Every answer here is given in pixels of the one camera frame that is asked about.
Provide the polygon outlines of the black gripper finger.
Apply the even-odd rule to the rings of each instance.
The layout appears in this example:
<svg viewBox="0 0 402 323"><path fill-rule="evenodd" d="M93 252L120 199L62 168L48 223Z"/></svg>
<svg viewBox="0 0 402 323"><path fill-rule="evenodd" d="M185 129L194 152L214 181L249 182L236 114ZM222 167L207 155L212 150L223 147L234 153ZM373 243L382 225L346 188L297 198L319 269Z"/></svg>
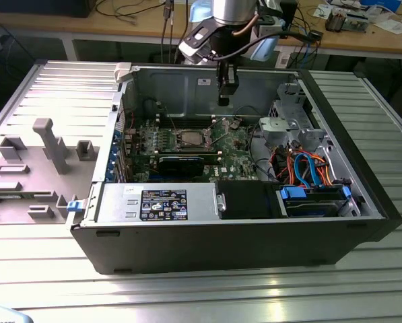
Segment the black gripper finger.
<svg viewBox="0 0 402 323"><path fill-rule="evenodd" d="M228 106L230 96L234 95L239 86L237 66L229 62L217 64L218 106Z"/></svg>

